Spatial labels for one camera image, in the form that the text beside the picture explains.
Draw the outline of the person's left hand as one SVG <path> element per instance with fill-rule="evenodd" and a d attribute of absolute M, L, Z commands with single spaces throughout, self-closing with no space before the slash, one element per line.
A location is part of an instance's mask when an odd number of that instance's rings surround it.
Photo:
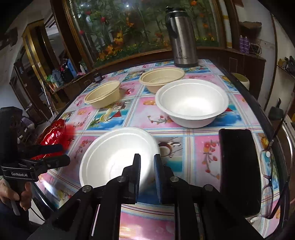
<path fill-rule="evenodd" d="M 32 206 L 31 183 L 26 182 L 25 190 L 19 195 L 8 186 L 8 183 L 4 179 L 1 179 L 1 202 L 10 206 L 11 201 L 19 201 L 20 207 L 27 211 Z"/>

